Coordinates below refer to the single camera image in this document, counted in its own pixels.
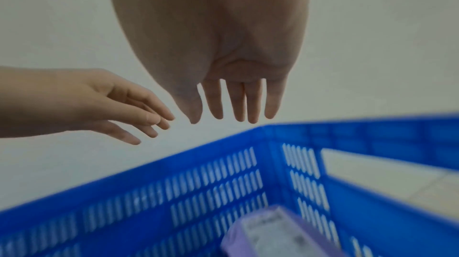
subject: plastic basket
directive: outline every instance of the plastic basket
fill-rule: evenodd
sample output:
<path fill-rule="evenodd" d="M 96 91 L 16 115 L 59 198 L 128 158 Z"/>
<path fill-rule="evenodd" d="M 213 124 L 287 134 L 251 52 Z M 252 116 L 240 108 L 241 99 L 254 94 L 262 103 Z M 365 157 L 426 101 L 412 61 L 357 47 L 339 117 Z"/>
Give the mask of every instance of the plastic basket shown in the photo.
<path fill-rule="evenodd" d="M 218 256 L 268 204 L 352 256 L 459 256 L 458 223 L 328 176 L 322 148 L 457 170 L 459 118 L 256 128 L 2 212 L 0 257 Z"/>

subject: human hand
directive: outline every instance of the human hand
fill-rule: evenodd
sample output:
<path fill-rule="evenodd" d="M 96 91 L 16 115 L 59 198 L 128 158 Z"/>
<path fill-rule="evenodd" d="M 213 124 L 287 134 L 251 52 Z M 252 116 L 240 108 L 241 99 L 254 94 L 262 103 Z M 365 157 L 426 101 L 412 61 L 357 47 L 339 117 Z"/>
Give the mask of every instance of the human hand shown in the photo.
<path fill-rule="evenodd" d="M 238 121 L 256 123 L 266 79 L 273 118 L 303 42 L 308 0 L 112 0 L 131 47 L 192 123 L 202 114 L 201 84 L 223 118 L 226 80 Z"/>
<path fill-rule="evenodd" d="M 95 69 L 0 67 L 0 137 L 91 130 L 129 144 L 141 141 L 119 121 L 156 137 L 174 116 L 150 90 Z"/>

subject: blue plastic crate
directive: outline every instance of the blue plastic crate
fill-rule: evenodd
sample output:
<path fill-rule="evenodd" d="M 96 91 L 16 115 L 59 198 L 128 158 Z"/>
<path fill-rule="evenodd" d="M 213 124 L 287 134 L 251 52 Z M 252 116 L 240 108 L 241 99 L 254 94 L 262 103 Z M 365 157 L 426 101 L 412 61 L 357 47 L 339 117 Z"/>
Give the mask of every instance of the blue plastic crate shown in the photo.
<path fill-rule="evenodd" d="M 328 176 L 322 148 L 458 170 L 459 117 L 256 128 L 0 213 L 0 257 L 218 256 L 269 204 L 351 256 L 459 256 L 457 222 Z"/>

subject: wall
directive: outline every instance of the wall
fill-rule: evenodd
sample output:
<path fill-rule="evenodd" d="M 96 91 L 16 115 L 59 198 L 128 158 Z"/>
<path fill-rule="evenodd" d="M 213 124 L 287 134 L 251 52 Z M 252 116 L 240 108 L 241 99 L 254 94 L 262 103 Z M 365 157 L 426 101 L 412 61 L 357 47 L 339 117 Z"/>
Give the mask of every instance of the wall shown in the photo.
<path fill-rule="evenodd" d="M 109 69 L 171 98 L 142 69 L 109 0 L 0 0 L 0 64 Z M 312 0 L 305 44 L 277 122 L 459 110 L 459 0 Z M 205 111 L 131 147 L 72 132 L 0 140 L 0 208 L 250 128 Z"/>

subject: purple plastic bag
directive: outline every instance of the purple plastic bag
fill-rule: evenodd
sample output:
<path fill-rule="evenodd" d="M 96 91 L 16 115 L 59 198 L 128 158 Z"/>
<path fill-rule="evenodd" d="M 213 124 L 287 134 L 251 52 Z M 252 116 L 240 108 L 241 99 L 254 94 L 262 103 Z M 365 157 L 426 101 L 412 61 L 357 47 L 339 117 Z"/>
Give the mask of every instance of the purple plastic bag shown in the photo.
<path fill-rule="evenodd" d="M 223 238 L 221 249 L 229 257 L 347 256 L 300 216 L 280 206 L 237 220 Z"/>

